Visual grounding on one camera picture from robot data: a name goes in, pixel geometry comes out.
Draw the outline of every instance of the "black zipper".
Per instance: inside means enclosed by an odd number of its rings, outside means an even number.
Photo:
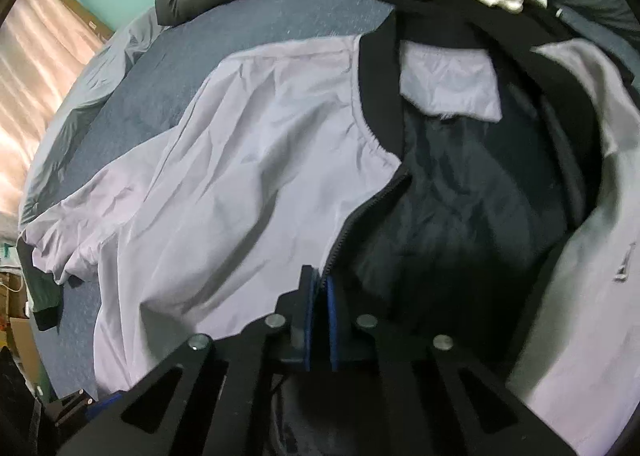
[[[340,229],[340,233],[338,237],[334,241],[334,245],[329,252],[329,256],[326,259],[326,263],[324,264],[324,270],[322,271],[322,276],[320,280],[321,290],[325,290],[326,286],[326,278],[331,274],[331,270],[334,269],[335,262],[340,255],[340,249],[344,244],[347,236],[351,232],[351,229],[356,224],[356,222],[371,209],[374,205],[380,203],[383,199],[392,194],[399,185],[402,184],[405,180],[409,179],[411,174],[407,171],[404,164],[401,164],[398,170],[395,172],[391,180],[380,190],[380,192],[376,193],[375,196],[369,198],[363,204],[361,204],[357,209],[355,209],[348,217],[344,220],[344,224]]]

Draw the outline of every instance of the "curtain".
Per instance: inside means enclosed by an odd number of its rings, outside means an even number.
[[[0,26],[0,241],[15,242],[31,159],[51,117],[100,47],[60,0],[17,0]]]

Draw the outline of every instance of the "dark blue fabric surface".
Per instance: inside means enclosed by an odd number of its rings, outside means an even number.
[[[202,81],[227,55],[270,42],[368,32],[389,12],[389,6],[375,0],[238,0],[165,31],[95,118],[50,204],[176,125]],[[60,327],[36,331],[36,344],[58,396],[79,388],[95,395],[98,284],[66,285],[64,292]]]

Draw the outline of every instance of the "metal rivet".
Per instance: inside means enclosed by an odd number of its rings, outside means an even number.
[[[198,333],[192,336],[191,338],[189,338],[189,341],[187,342],[187,344],[189,344],[189,347],[192,350],[199,351],[209,346],[209,342],[210,342],[209,337],[207,337],[204,333]]]
[[[448,335],[436,335],[433,338],[433,347],[440,351],[449,351],[453,347],[453,339]]]
[[[264,320],[264,323],[267,324],[268,327],[275,329],[282,328],[287,323],[287,320],[279,313],[272,313]]]
[[[378,325],[378,319],[376,319],[373,315],[369,315],[368,313],[364,315],[360,315],[356,319],[356,323],[361,328],[370,329],[375,328]]]

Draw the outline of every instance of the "zipper pull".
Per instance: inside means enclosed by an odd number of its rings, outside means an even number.
[[[613,278],[614,282],[626,282],[628,278],[628,268],[629,268],[629,260],[631,259],[631,254],[636,247],[636,243],[631,243],[629,245],[629,249],[626,251],[625,259],[622,260],[622,264],[618,268],[616,272],[616,276]]]

